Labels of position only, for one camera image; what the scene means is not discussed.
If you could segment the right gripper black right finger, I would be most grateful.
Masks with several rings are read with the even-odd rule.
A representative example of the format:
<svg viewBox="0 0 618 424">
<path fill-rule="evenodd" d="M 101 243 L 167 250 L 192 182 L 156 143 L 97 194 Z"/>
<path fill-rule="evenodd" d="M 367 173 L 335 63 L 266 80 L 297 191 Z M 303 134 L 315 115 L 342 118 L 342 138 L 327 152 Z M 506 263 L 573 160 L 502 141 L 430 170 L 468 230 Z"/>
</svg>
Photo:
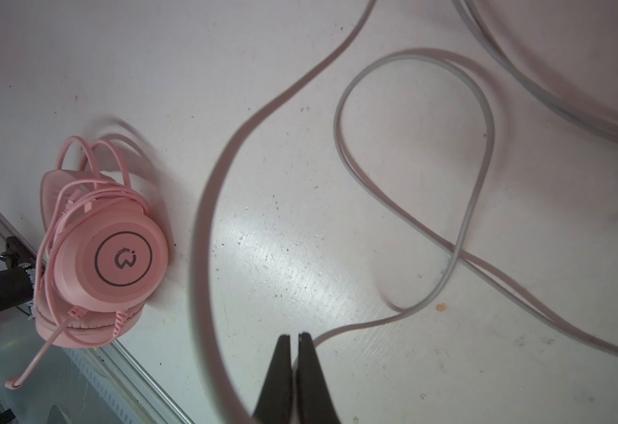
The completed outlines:
<svg viewBox="0 0 618 424">
<path fill-rule="evenodd" d="M 299 335 L 296 361 L 296 408 L 302 424 L 340 424 L 312 336 Z"/>
</svg>

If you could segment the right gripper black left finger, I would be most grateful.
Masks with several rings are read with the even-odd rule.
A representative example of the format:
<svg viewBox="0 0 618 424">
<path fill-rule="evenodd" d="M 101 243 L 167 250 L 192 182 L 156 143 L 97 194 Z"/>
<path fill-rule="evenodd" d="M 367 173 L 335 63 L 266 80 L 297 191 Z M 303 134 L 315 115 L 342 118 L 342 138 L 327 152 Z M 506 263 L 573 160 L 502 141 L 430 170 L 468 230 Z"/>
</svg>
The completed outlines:
<svg viewBox="0 0 618 424">
<path fill-rule="evenodd" d="M 258 423 L 289 424 L 294 397 L 290 335 L 278 337 L 252 418 Z"/>
</svg>

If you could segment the pink headphones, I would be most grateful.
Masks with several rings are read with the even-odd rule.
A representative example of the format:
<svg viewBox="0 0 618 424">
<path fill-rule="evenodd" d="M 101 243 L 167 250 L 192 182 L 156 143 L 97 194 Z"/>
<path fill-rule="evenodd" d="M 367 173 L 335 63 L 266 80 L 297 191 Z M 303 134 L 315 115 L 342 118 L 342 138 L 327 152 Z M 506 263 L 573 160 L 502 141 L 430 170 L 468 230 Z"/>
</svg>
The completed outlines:
<svg viewBox="0 0 618 424">
<path fill-rule="evenodd" d="M 45 343 L 6 381 L 9 390 L 23 386 L 51 346 L 99 348 L 126 334 L 169 264 L 167 239 L 107 140 L 66 139 L 41 180 L 40 210 L 33 307 Z"/>
</svg>

